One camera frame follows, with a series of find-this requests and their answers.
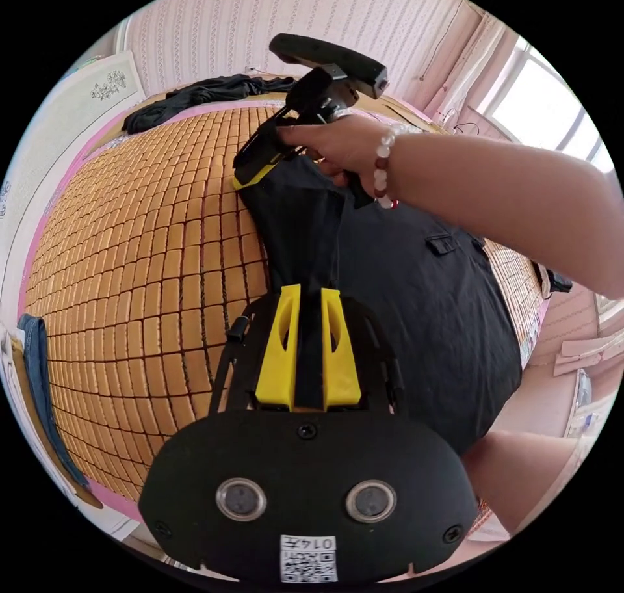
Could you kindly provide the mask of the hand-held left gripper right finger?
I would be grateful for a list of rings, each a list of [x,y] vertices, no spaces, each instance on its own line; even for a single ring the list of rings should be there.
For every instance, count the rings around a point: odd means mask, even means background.
[[[321,289],[322,382],[325,407],[357,407],[361,399],[358,374],[341,294]]]

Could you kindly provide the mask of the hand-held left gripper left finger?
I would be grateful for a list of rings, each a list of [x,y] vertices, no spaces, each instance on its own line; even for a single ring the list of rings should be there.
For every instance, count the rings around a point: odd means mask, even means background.
[[[255,389],[260,404],[294,403],[300,302],[299,284],[281,288]]]

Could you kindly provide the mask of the person's right hand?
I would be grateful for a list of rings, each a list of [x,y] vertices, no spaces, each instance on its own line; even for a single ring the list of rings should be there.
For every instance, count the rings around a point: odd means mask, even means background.
[[[375,197],[374,172],[377,149],[389,128],[358,115],[345,116],[324,125],[288,125],[277,128],[281,141],[303,148],[319,170],[336,186],[348,185],[347,173],[359,176],[365,192]]]

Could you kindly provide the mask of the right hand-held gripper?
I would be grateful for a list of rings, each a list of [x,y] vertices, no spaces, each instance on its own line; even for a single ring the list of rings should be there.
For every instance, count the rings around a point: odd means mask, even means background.
[[[233,160],[233,189],[259,183],[281,162],[291,161],[303,148],[285,145],[277,128],[288,125],[322,125],[336,121],[359,100],[374,97],[373,65],[319,65],[287,93],[285,105],[264,121]]]

